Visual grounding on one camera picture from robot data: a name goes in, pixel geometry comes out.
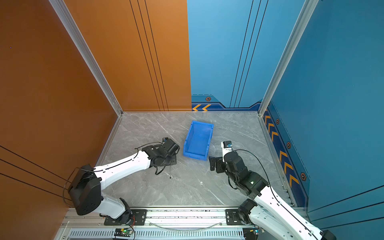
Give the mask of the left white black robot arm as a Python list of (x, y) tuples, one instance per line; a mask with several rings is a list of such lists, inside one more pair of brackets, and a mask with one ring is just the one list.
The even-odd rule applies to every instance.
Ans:
[(68, 194), (78, 216), (99, 214), (116, 225), (132, 225), (134, 212), (122, 198), (103, 191), (113, 183), (136, 172), (155, 168), (159, 175), (168, 166), (176, 165), (180, 146), (170, 138), (136, 148), (136, 153), (103, 166), (84, 165), (74, 170), (75, 177)]

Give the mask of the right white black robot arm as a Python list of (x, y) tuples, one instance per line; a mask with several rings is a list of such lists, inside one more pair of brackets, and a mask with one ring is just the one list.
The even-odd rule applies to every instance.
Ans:
[(304, 219), (272, 188), (269, 181), (248, 170), (237, 152), (223, 157), (209, 157), (211, 171), (225, 173), (233, 189), (248, 198), (239, 206), (239, 218), (246, 225), (256, 225), (278, 240), (334, 240), (329, 230), (321, 230)]

